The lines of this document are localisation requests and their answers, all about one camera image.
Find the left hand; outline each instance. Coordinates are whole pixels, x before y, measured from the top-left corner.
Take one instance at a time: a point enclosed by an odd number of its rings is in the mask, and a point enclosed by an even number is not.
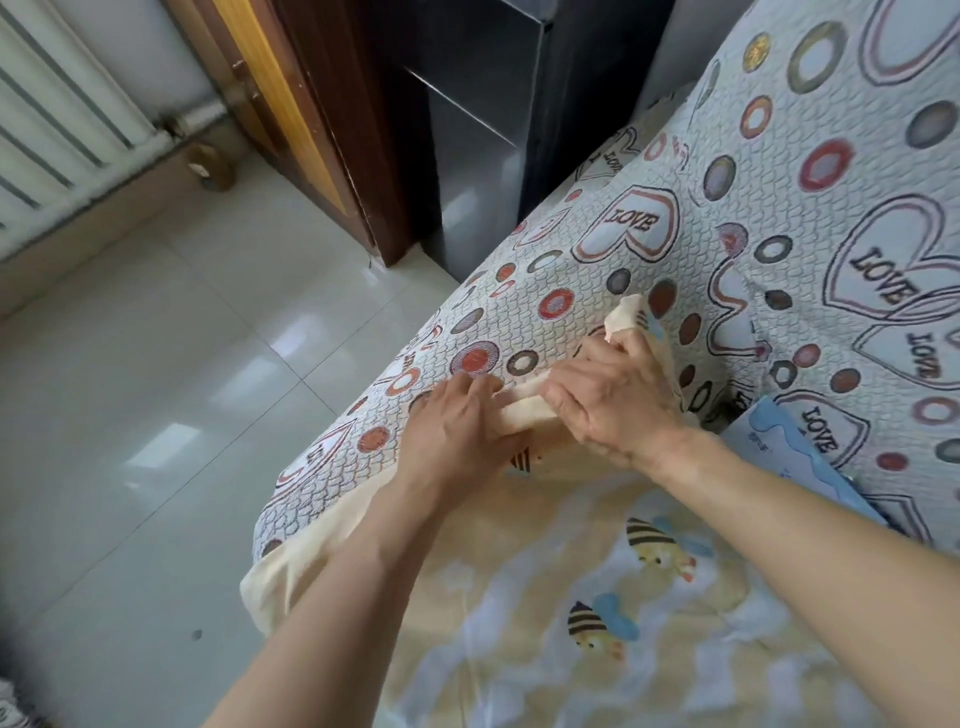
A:
[[[460,373],[417,402],[400,438],[395,481],[427,498],[441,515],[489,482],[526,447],[529,435],[492,434],[492,396],[502,387],[496,376]]]

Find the circle pattern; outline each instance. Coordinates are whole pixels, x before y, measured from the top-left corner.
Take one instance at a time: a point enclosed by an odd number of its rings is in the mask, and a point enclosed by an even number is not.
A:
[[[492,299],[499,298],[500,296],[505,294],[507,291],[509,291],[511,288],[513,288],[515,285],[516,285],[516,280],[514,279],[510,279],[503,283],[500,283],[500,285],[497,286],[497,288],[490,294],[490,297]]]
[[[354,412],[356,412],[358,409],[360,409],[360,407],[362,407],[364,404],[367,403],[367,399],[368,399],[368,398],[366,398],[366,397],[361,397],[359,400],[357,400],[357,401],[353,404],[353,406],[352,406],[349,410],[347,410],[347,414],[352,415]]]
[[[763,294],[763,300],[775,311],[784,311],[793,305],[793,299],[786,291],[767,291]]]
[[[707,99],[713,94],[713,90],[717,86],[717,79],[719,78],[720,60],[714,59],[713,63],[710,65],[710,75],[707,78],[707,83],[704,85],[703,90],[700,92],[700,96],[697,98],[697,105],[693,108],[694,111],[699,109],[707,102]]]
[[[619,296],[630,287],[630,277],[629,268],[617,268],[607,278],[607,290]]]
[[[390,382],[390,386],[387,387],[387,397],[396,397],[396,395],[403,394],[416,384],[419,379],[420,369],[417,367],[408,369]]]
[[[263,550],[260,551],[260,558],[263,558],[264,556],[266,556],[266,555],[267,555],[268,553],[270,553],[271,551],[276,551],[276,549],[277,549],[277,548],[280,546],[280,544],[282,544],[282,543],[283,543],[283,542],[282,542],[280,539],[271,539],[270,541],[268,541],[268,542],[266,543],[266,545],[264,545]]]
[[[786,389],[797,379],[797,366],[786,359],[775,361],[770,368],[770,378],[780,389]]]
[[[740,133],[745,139],[755,139],[770,125],[774,116],[774,103],[769,96],[757,96],[747,104],[740,116]]]
[[[504,280],[512,276],[515,270],[516,270],[516,266],[514,265],[514,263],[504,263],[499,267],[499,269],[496,272],[496,276],[494,277],[497,279],[497,282],[503,282]]]
[[[474,308],[469,314],[453,325],[450,333],[463,333],[480,323],[483,318],[483,308]]]
[[[739,223],[722,223],[717,226],[720,244],[730,257],[737,257],[747,247],[747,229]]]
[[[754,258],[758,263],[779,263],[793,250],[793,240],[786,235],[773,235],[756,246]]]
[[[528,375],[537,368],[540,355],[532,349],[517,352],[507,360],[507,371],[513,376]]]
[[[846,139],[828,139],[804,159],[800,168],[800,189],[821,192],[843,177],[853,159],[853,146]]]
[[[687,408],[690,412],[699,412],[704,407],[707,406],[707,402],[710,399],[710,392],[713,391],[713,382],[709,379],[701,384],[697,391],[693,393],[693,397],[690,398],[690,406]]]
[[[960,438],[954,437],[940,443],[934,452],[937,458],[951,465],[960,465]]]
[[[573,291],[569,288],[557,288],[543,297],[537,306],[537,312],[544,321],[553,321],[563,316],[572,306]]]
[[[681,346],[687,346],[693,343],[693,340],[697,338],[697,334],[700,333],[702,323],[703,319],[699,313],[691,313],[684,319],[680,324],[680,330],[677,334]]]
[[[906,128],[906,143],[914,149],[936,146],[953,132],[957,125],[957,105],[952,101],[935,101],[923,107]]]
[[[816,344],[804,344],[793,352],[793,363],[801,369],[812,367],[820,361],[820,347]]]
[[[909,464],[910,460],[902,452],[882,452],[876,457],[876,466],[891,473],[905,471]]]
[[[360,435],[360,439],[357,440],[357,449],[364,453],[374,452],[386,445],[388,440],[390,440],[390,430],[383,425],[377,425]]]
[[[530,262],[530,265],[527,266],[527,273],[534,273],[535,271],[550,267],[556,263],[557,258],[563,254],[563,251],[547,251]]]
[[[830,389],[845,395],[860,386],[860,373],[856,369],[841,369],[830,378]]]
[[[671,279],[658,280],[650,289],[647,303],[650,304],[650,313],[654,318],[661,319],[670,310],[670,306],[677,300],[677,284]]]
[[[801,39],[786,66],[786,82],[794,93],[809,93],[833,75],[847,47],[847,31],[835,20],[813,26]]]
[[[686,388],[693,383],[693,378],[697,376],[697,368],[692,364],[687,364],[680,372],[680,376],[677,377],[677,383],[681,387]]]
[[[500,349],[493,341],[474,341],[460,349],[450,361],[452,375],[466,372],[472,376],[484,375],[496,366]]]
[[[660,132],[657,138],[647,145],[646,150],[643,152],[643,158],[647,161],[653,161],[663,154],[664,149],[666,149],[666,134]]]
[[[927,397],[914,402],[911,411],[921,425],[949,425],[960,418],[960,403],[947,397]]]
[[[733,157],[722,155],[710,163],[704,174],[704,197],[715,203],[733,187],[736,179],[736,162]]]
[[[770,34],[760,33],[754,36],[743,52],[743,70],[753,73],[763,65],[770,55]]]

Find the hand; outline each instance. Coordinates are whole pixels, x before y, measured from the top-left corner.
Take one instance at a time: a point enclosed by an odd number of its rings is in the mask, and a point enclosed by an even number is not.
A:
[[[551,369],[540,395],[577,440],[656,477],[695,430],[643,334],[626,329],[612,339],[586,337],[577,358]]]
[[[492,396],[502,387],[495,376],[460,373],[415,402],[400,438],[395,480],[427,497],[442,515],[485,485],[526,447],[529,434],[491,433]]]

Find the forearm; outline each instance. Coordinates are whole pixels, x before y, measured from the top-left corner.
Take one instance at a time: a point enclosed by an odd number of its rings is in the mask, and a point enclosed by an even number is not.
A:
[[[385,486],[206,728],[369,726],[433,513],[403,484]]]
[[[878,705],[903,723],[952,724],[954,559],[743,462],[707,433],[656,476],[763,573]]]

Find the patterned bedspread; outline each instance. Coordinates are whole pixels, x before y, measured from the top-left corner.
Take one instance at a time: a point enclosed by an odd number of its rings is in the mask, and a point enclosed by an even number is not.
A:
[[[924,7],[751,6],[280,474],[254,559],[391,464],[434,383],[532,376],[636,291],[689,411],[773,395],[897,528],[960,550],[960,0]]]

